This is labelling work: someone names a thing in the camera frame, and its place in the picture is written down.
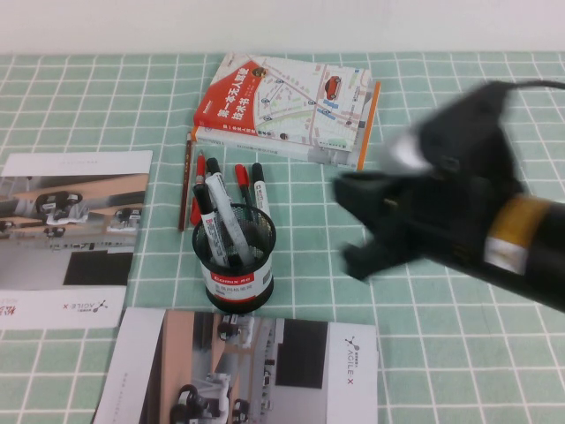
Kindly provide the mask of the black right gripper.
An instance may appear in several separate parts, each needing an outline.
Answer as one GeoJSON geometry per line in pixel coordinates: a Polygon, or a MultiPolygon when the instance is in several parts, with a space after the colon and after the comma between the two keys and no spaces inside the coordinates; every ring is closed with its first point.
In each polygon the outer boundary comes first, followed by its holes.
{"type": "Polygon", "coordinates": [[[360,222],[376,222],[362,245],[342,248],[344,271],[366,280],[426,258],[484,266],[487,233],[502,207],[524,193],[516,178],[400,177],[348,172],[332,183],[335,202],[360,222]]]}

